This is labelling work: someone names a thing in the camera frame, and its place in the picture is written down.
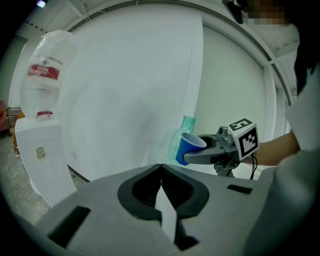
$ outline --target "clear bottle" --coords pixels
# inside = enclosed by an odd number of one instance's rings
[[[178,130],[176,130],[171,137],[171,142],[167,154],[170,159],[176,159],[182,134],[191,134],[194,131],[195,123],[196,119],[194,117],[186,115],[183,117],[182,126]]]
[[[20,87],[21,109],[27,118],[53,113],[64,74],[79,49],[79,41],[67,31],[56,30],[42,37]]]

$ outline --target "plastic cup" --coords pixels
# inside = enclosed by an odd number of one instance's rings
[[[188,152],[204,150],[206,147],[207,143],[198,136],[190,133],[182,133],[179,149],[175,159],[179,164],[187,166],[189,163],[184,160],[184,155]]]

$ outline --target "sticker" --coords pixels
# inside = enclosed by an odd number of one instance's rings
[[[242,158],[254,151],[258,147],[258,136],[256,127],[241,136],[239,138],[239,143]]]
[[[59,69],[55,67],[34,64],[30,66],[28,76],[39,76],[53,80],[58,80],[59,73]]]
[[[35,148],[35,154],[39,161],[46,159],[46,152],[44,146],[38,146]]]
[[[241,120],[239,120],[239,121],[236,121],[236,122],[230,124],[229,126],[230,126],[230,128],[232,129],[232,131],[235,132],[236,130],[239,130],[239,129],[241,129],[241,128],[243,128],[243,127],[246,127],[246,126],[248,126],[248,125],[251,125],[251,124],[252,124],[251,121],[249,121],[249,120],[246,119],[246,118],[243,118],[243,119],[241,119]]]

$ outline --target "red label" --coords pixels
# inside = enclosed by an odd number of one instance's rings
[[[52,66],[31,65],[28,75],[58,80],[59,73],[59,69]]]
[[[40,111],[37,114],[37,117],[42,116],[42,115],[47,115],[48,117],[50,117],[53,114],[52,111]]]

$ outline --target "ceiling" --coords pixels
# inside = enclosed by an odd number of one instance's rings
[[[49,0],[44,8],[37,6],[26,18],[24,25],[27,24],[44,33],[55,30],[72,31],[76,25],[89,22],[94,16],[104,13],[105,9],[127,1]],[[197,1],[184,0],[184,2],[196,3]],[[211,4],[224,9],[222,0],[204,0],[202,2],[204,3],[202,5]],[[270,63],[278,63],[281,73],[285,75],[292,96],[296,96],[294,63],[299,45],[298,30],[293,25],[271,30],[263,30],[260,27],[253,26],[252,29],[273,52],[275,59],[271,60]]]

